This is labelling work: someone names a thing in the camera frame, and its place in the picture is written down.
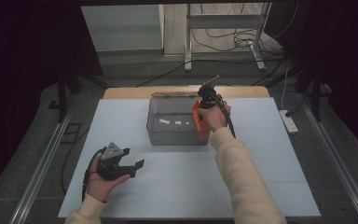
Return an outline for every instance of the orange handle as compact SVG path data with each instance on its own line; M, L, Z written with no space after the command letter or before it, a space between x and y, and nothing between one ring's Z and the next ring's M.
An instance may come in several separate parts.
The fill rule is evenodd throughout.
M193 117L194 117L194 122L196 124L196 128L197 128L197 132L199 133L199 140L201 142L204 142L206 140L208 140L209 137L209 127L206 124L206 122L204 120L200 119L200 115L199 112L197 112L197 109L199 108L201 103L201 100L198 100L194 106L193 106Z

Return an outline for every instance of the cream sweater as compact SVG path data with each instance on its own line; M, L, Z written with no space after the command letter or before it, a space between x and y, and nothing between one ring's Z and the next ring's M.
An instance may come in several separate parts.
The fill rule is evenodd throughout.
M211 145L216 149L216 163L231 195L235 223L286 223L280 208L273 201L251 155L229 128L214 132ZM79 209L65 223L101 223L100 215L106 204L86 194Z

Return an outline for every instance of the transparent container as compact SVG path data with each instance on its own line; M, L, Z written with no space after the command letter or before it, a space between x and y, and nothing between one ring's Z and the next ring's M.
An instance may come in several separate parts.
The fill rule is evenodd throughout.
M205 146L210 131L198 132L193 106L199 98L153 97L146 129L154 146Z

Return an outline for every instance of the gray carpet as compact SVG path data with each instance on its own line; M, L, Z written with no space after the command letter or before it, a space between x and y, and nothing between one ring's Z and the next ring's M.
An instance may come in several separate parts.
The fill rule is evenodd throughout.
M233 56L220 55L208 57L201 55L196 57L201 59L227 60L232 59ZM241 59L242 62L249 59L249 55L244 57L243 60ZM162 75L183 63L174 58L147 63L139 62L131 57L125 61L118 61L119 63L103 63L104 77L98 77L98 79L108 83L110 86L133 87L150 78ZM221 76L219 80L220 85L250 85L272 71L276 64L277 62L267 62L268 70L260 73L257 71L254 63L194 62L192 72L184 72L182 66L167 76L146 85L199 85L216 75ZM287 63L278 69L277 74L284 73L286 68ZM37 193L26 223L64 222L64 220L57 218L64 197L61 178L63 179L64 188L67 189L84 145L87 129L90 127L98 101L103 97L104 92L101 87L83 77L80 77L79 80L83 87L82 92L76 95L68 93L69 100L77 98L77 102L74 105L74 114L69 121L69 133L65 134L62 138L62 143L59 145L56 155L48 168L48 173ZM284 95L284 107L289 111L296 110L300 105L300 100L293 88L295 81L295 77L288 78L286 93ZM269 89L269 93L275 99L279 109L281 108L282 90L283 82ZM23 194L23 190L28 184L29 178L57 126L58 110L48 109L48 105L52 100L58 100L56 85L42 92L40 107L29 132L24 136L16 154L0 176L0 223L9 222ZM358 183L358 141L336 116L328 105L326 98L322 98L321 101L321 116L331 139L337 145L340 155ZM291 140L322 216L289 217L288 220L305 224L358 223L357 211L347 191L342 187L340 179L325 153L323 144L310 125L309 118L304 109L300 109L292 118L299 129L299 133L294 135ZM79 136L82 133L85 135L75 144L70 144L67 142L75 140L75 135L70 133L73 130L78 130ZM104 219L103 223L112 223L112 220ZM116 220L113 223L127 223L127 221ZM148 222L129 221L129 223L162 222L149 220ZM173 223L200 224L206 222L178 221Z

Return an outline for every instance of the white tabletop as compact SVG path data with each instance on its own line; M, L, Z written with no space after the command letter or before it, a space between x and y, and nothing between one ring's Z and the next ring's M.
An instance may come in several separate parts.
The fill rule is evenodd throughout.
M319 216L272 98L232 98L238 139L254 158L272 197L287 217ZM148 99L101 100L59 217L81 205L84 172L92 155L111 141L130 155L120 165L145 159L136 177L114 189L103 217L233 218L229 194L210 146L152 146L146 129Z

